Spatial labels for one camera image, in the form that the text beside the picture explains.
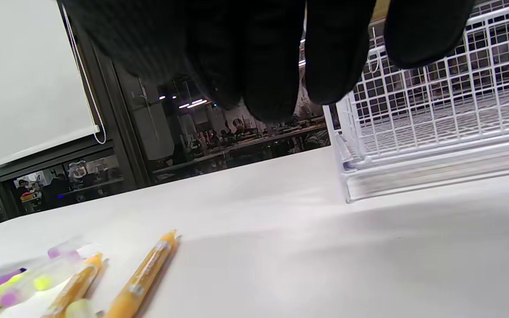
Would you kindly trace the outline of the person's right hand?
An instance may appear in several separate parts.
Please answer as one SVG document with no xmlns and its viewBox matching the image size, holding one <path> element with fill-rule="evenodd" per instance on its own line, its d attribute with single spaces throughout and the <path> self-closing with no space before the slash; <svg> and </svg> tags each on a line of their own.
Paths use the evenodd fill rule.
<svg viewBox="0 0 509 318">
<path fill-rule="evenodd" d="M 305 38 L 309 99 L 340 101 L 362 74 L 375 0 L 64 0 L 77 28 L 129 74 L 166 84 L 187 70 L 227 109 L 293 115 Z"/>
</svg>

